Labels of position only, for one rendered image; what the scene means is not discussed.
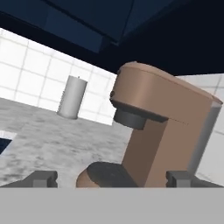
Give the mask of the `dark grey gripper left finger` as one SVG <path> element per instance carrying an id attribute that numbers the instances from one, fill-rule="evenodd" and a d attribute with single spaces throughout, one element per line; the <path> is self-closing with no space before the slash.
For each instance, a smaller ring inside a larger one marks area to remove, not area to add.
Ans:
<path id="1" fill-rule="evenodd" d="M 18 180 L 3 187 L 58 187 L 58 173 L 56 171 L 34 171 L 22 180 Z"/>

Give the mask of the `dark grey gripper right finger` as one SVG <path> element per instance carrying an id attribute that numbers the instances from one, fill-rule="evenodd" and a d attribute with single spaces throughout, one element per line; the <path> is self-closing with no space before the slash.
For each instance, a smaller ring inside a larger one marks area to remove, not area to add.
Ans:
<path id="1" fill-rule="evenodd" d="M 167 187 L 210 187 L 219 188 L 221 186 L 202 180 L 192 175 L 188 171 L 168 171 L 166 173 Z"/>

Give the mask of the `dark sink basin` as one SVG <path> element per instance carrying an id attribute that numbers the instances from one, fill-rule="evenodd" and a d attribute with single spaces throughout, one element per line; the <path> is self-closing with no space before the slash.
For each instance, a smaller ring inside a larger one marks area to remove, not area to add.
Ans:
<path id="1" fill-rule="evenodd" d="M 0 130 L 0 155 L 11 143 L 17 134 L 6 130 Z"/>

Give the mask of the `brown coffee machine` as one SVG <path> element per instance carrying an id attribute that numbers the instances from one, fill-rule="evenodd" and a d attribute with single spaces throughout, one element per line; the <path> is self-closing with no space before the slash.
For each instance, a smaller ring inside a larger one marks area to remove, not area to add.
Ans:
<path id="1" fill-rule="evenodd" d="M 133 129 L 122 162 L 94 162 L 78 187 L 167 187 L 168 171 L 195 176 L 222 101 L 154 66 L 121 66 L 110 93 L 114 121 Z"/>

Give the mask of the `white paper towel roll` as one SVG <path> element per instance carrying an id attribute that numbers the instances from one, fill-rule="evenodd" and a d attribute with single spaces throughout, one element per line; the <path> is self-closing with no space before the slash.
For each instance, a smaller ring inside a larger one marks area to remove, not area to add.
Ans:
<path id="1" fill-rule="evenodd" d="M 68 76 L 57 114 L 67 119 L 77 119 L 87 82 L 80 77 Z"/>

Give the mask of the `dark blue wall cabinet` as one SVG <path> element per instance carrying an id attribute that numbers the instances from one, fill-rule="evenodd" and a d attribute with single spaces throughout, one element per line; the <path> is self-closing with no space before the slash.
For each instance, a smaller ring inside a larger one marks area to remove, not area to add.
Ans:
<path id="1" fill-rule="evenodd" d="M 224 0 L 0 0 L 0 27 L 110 72 L 224 73 Z"/>

